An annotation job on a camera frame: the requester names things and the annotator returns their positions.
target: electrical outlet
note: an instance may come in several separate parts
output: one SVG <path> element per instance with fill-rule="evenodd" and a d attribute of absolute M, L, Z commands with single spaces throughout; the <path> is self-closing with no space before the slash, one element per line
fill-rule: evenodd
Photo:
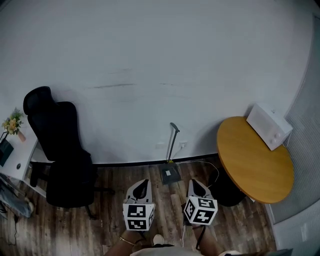
<path fill-rule="evenodd" d="M 157 150 L 164 149 L 165 147 L 166 147 L 166 144 L 164 144 L 163 142 L 159 142 L 155 144 L 155 149 Z"/>
<path fill-rule="evenodd" d="M 186 146 L 187 146 L 187 141 L 186 141 L 186 140 L 179 142 L 179 148 L 180 148 L 180 149 L 183 149 L 183 148 L 185 148 Z"/>

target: white desk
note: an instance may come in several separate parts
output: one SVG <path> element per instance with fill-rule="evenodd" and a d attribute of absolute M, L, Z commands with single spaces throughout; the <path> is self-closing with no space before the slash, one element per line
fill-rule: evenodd
<path fill-rule="evenodd" d="M 38 138 L 29 124 L 21 127 L 20 131 L 25 136 L 25 142 L 22 142 L 18 135 L 9 134 L 6 137 L 6 140 L 12 145 L 13 151 L 4 163 L 4 166 L 0 166 L 0 173 L 25 182 L 32 189 L 46 197 L 46 192 L 38 186 L 32 187 L 30 185 L 30 179 L 26 177 L 31 157 L 38 143 Z"/>

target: potted flower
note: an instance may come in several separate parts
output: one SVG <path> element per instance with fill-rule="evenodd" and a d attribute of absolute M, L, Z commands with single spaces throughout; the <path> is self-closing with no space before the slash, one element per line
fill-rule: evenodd
<path fill-rule="evenodd" d="M 3 123 L 2 127 L 9 133 L 9 134 L 16 134 L 20 138 L 22 142 L 26 140 L 26 137 L 20 131 L 20 127 L 22 121 L 21 118 L 24 116 L 23 113 L 17 108 L 14 109 L 10 117 L 8 117 Z"/>

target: black office chair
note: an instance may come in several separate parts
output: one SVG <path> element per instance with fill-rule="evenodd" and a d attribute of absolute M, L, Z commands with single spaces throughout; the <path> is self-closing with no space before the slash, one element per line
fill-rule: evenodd
<path fill-rule="evenodd" d="M 78 135 L 77 110 L 71 102 L 55 102 L 47 86 L 29 92 L 23 101 L 24 113 L 37 136 L 45 156 L 52 163 L 49 175 L 41 173 L 34 163 L 30 178 L 35 187 L 38 178 L 47 181 L 46 201 L 56 207 L 85 207 L 90 219 L 96 217 L 89 205 L 94 202 L 94 191 L 115 191 L 94 187 L 97 168 L 91 155 L 85 151 Z"/>

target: shoe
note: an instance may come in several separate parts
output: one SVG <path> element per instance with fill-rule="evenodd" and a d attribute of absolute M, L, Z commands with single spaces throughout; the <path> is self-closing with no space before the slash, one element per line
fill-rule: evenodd
<path fill-rule="evenodd" d="M 30 199 L 28 197 L 24 198 L 24 201 L 28 204 L 29 208 L 30 208 L 30 215 L 34 212 L 35 206 L 32 202 L 30 202 Z"/>
<path fill-rule="evenodd" d="M 156 234 L 153 238 L 153 245 L 163 245 L 165 243 L 165 239 L 162 235 Z"/>

